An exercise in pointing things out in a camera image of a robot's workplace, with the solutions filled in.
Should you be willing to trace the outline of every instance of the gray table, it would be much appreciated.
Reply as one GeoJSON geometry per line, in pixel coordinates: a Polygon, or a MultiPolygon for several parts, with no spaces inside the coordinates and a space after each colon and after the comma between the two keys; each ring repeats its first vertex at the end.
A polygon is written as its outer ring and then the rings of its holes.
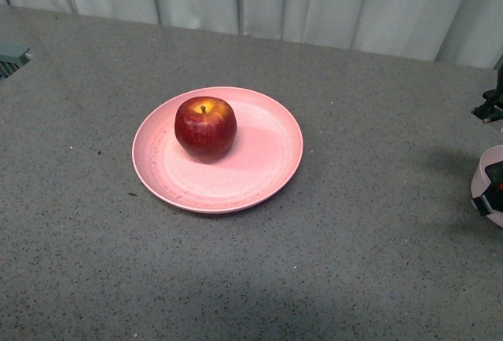
{"type": "Polygon", "coordinates": [[[503,229],[469,185],[496,72],[0,6],[0,339],[500,339],[503,229]],[[175,95],[239,86],[303,131],[292,180],[200,216],[131,145],[175,95]]]}

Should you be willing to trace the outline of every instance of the pink plate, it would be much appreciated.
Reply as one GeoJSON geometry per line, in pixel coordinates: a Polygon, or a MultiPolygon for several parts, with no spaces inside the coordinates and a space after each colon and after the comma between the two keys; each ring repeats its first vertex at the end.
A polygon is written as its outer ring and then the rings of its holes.
{"type": "Polygon", "coordinates": [[[299,166],[303,139],[293,115],[264,94],[236,87],[183,93],[154,110],[133,142],[133,165],[161,200],[200,213],[229,213],[256,205],[280,190],[299,166]],[[174,115],[195,96],[220,97],[234,110],[237,134],[230,152],[205,164],[174,136],[174,115]]]}

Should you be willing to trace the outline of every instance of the apple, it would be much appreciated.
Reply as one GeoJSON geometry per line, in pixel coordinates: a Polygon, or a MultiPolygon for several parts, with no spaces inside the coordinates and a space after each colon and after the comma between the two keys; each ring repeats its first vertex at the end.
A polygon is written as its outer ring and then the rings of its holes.
{"type": "Polygon", "coordinates": [[[236,132],[234,110],[217,97],[191,97],[178,107],[174,117],[176,139],[189,155],[203,162],[226,155],[236,132]]]}

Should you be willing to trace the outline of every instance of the green object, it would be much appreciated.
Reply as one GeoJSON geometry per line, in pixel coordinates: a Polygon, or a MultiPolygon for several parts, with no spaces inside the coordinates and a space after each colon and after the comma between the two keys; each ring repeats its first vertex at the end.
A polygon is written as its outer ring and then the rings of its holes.
{"type": "Polygon", "coordinates": [[[29,49],[0,41],[0,80],[7,79],[29,61],[26,57],[29,49]]]}

